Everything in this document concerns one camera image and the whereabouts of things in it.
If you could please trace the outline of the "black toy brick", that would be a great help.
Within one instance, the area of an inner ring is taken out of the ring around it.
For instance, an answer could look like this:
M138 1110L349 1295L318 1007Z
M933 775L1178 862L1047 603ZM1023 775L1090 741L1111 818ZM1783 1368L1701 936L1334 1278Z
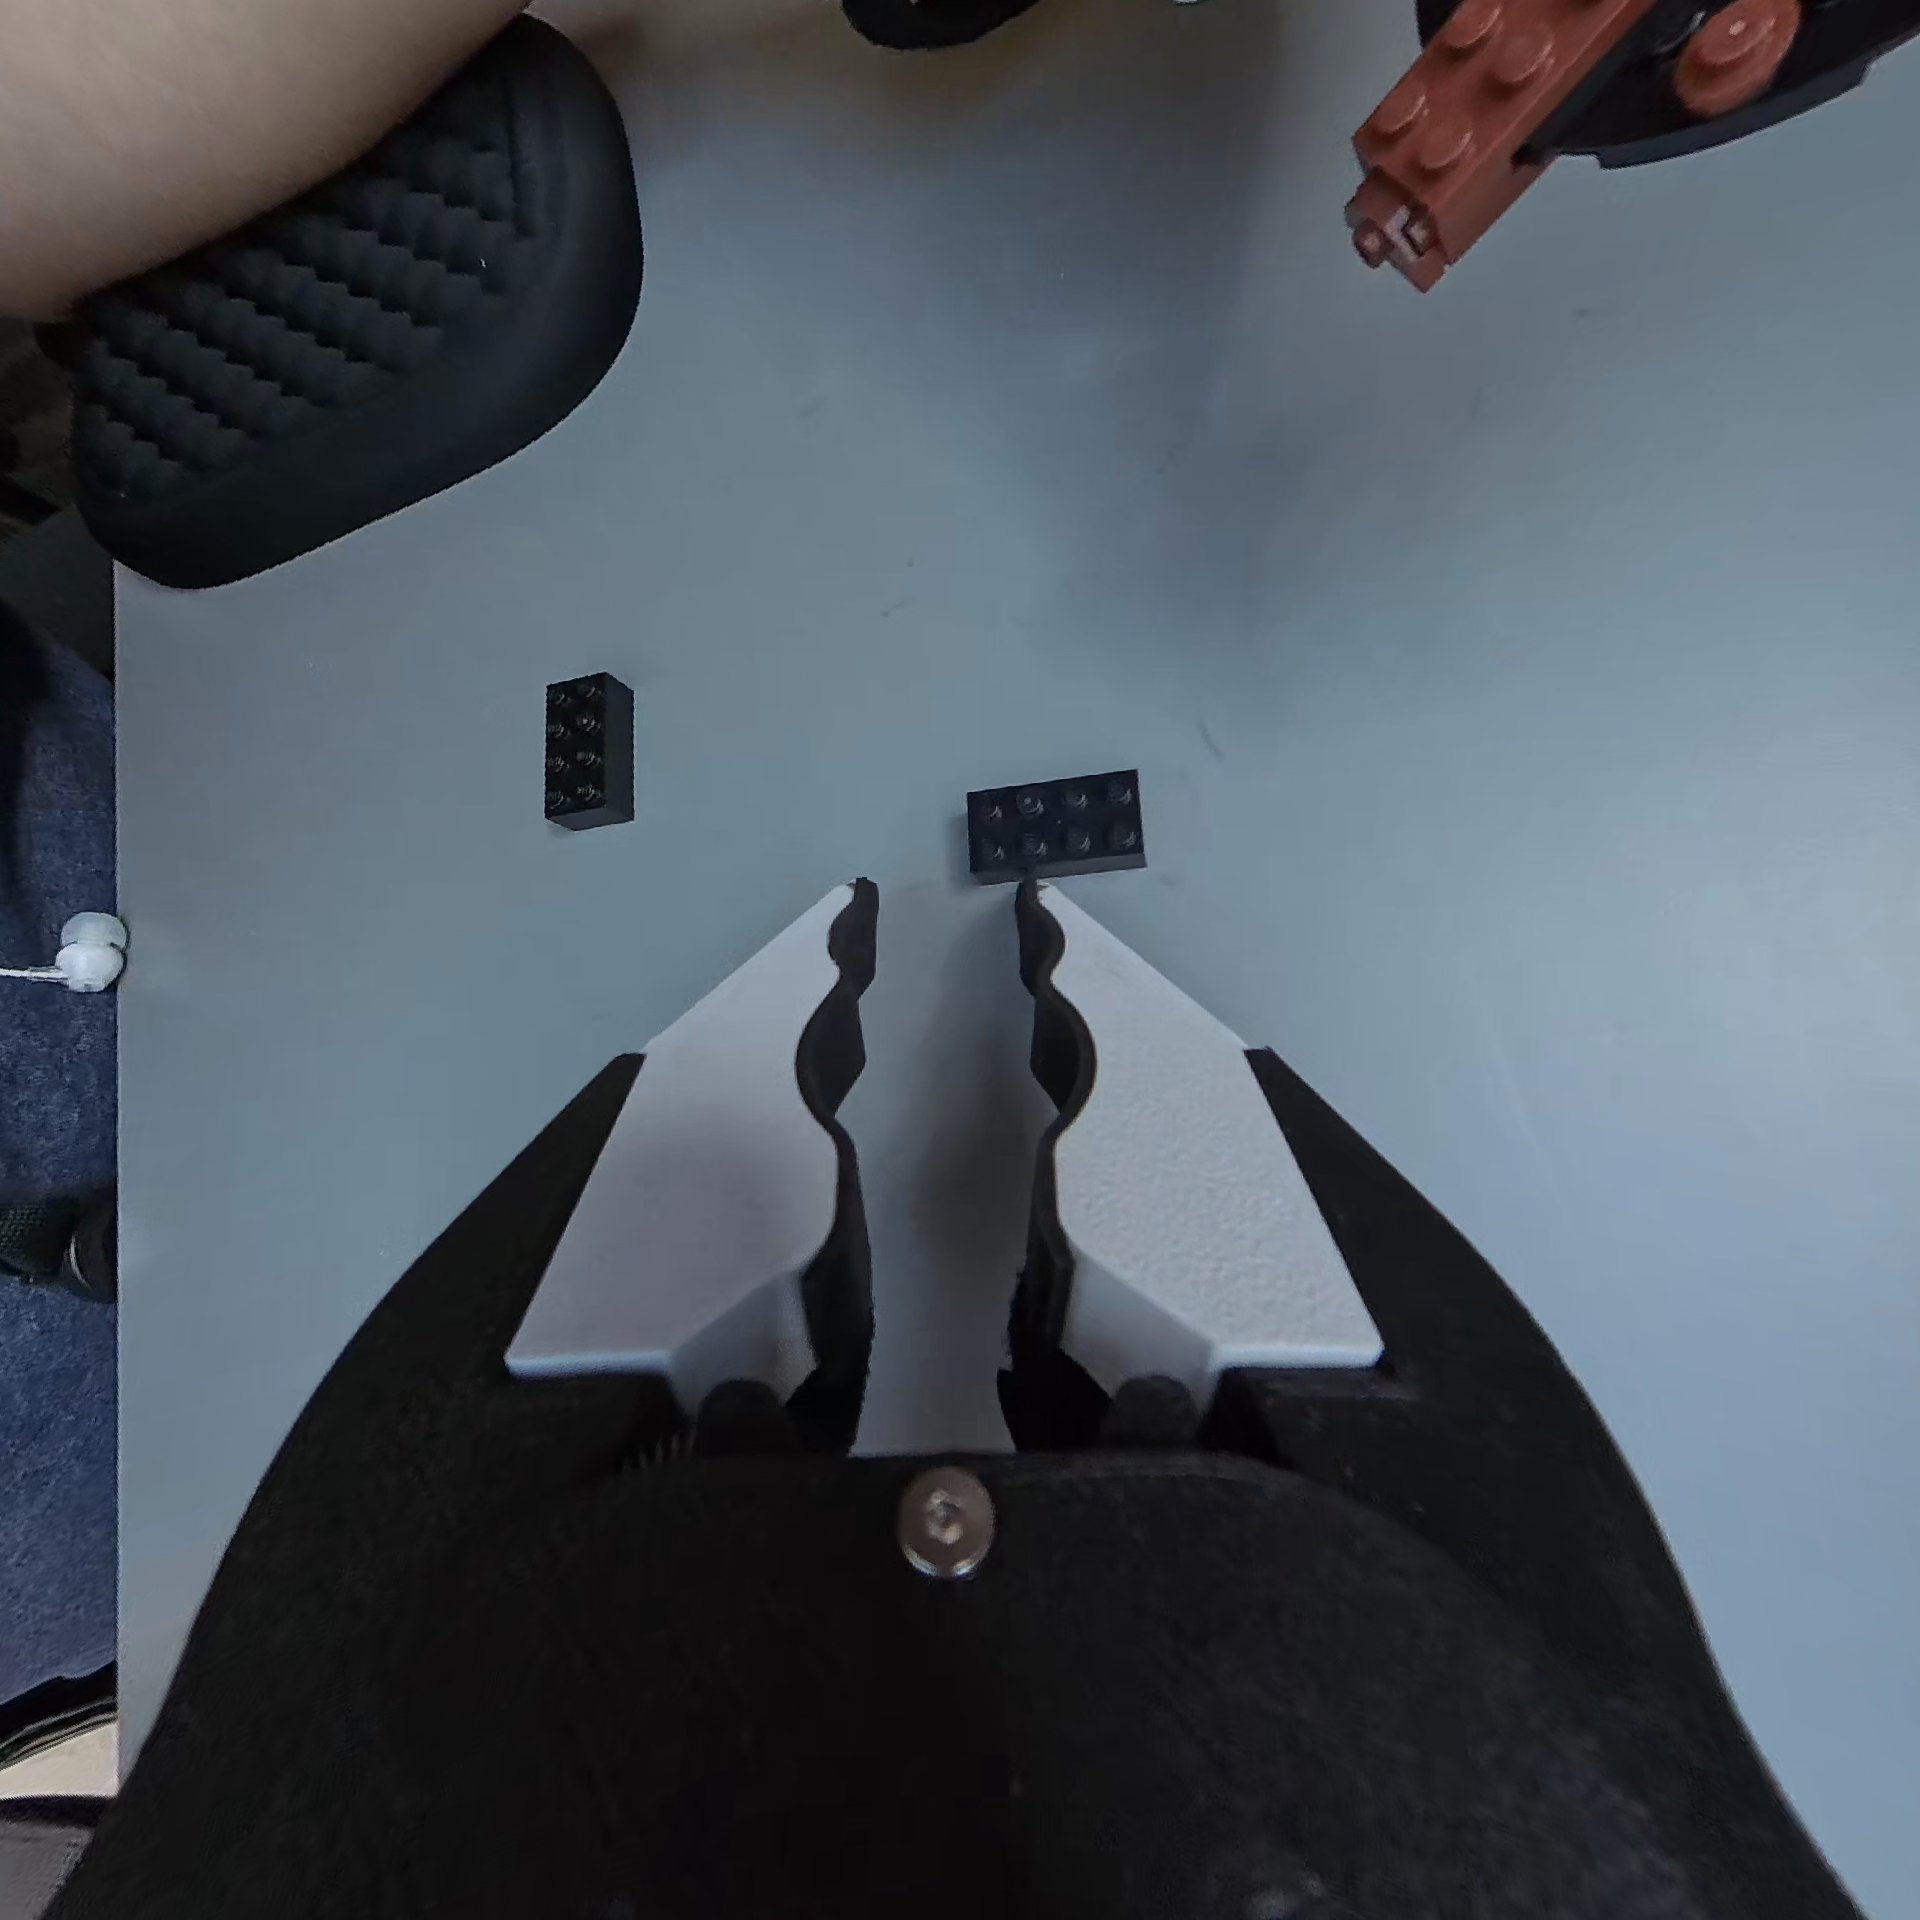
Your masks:
M544 818L587 832L637 816L634 688L610 671L544 690Z
M1138 771L973 791L965 838L981 884L1135 872L1149 862Z

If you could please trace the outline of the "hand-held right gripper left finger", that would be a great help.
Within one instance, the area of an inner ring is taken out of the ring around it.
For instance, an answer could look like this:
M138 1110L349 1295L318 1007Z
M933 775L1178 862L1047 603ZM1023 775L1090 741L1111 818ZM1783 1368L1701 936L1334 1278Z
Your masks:
M519 1381L647 1376L695 1416L774 1392L851 1450L874 1367L874 1251L841 1123L879 884L849 880L647 1043L507 1346Z

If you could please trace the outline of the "person's blue jeans leg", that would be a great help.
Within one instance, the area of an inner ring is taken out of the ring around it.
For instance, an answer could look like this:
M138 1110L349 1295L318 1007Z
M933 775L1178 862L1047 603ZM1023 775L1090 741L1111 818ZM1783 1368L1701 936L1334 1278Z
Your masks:
M55 960L115 895L113 688L2 612L2 962ZM78 1682L117 1647L115 1316L57 1280L113 1189L117 1000L2 990L2 1698Z

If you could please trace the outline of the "brown and black brick model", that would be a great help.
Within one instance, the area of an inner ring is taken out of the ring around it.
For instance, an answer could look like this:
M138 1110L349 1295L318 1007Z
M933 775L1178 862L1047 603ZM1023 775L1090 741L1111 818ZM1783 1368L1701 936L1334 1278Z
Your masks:
M1359 258L1431 290L1562 157L1687 157L1856 90L1917 3L1438 3L1354 134Z

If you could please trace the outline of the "white wired earbud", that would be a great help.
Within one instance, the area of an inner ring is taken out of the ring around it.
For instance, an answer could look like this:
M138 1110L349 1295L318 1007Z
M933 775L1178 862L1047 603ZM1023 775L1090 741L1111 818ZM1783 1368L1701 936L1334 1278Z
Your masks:
M2 966L5 980L55 984L73 994L110 991L128 964L128 926L115 915L86 911L61 932L55 960L42 966Z

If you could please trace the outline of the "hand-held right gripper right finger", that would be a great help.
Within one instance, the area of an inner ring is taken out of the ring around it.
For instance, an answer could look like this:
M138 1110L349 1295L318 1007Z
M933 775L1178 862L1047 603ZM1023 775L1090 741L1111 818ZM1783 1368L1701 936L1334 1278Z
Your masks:
M1056 884L1016 893L1029 1064L1054 1116L1008 1318L1019 1452L1098 1443L1163 1381L1202 1423L1239 1372L1371 1372L1386 1342L1245 1038Z

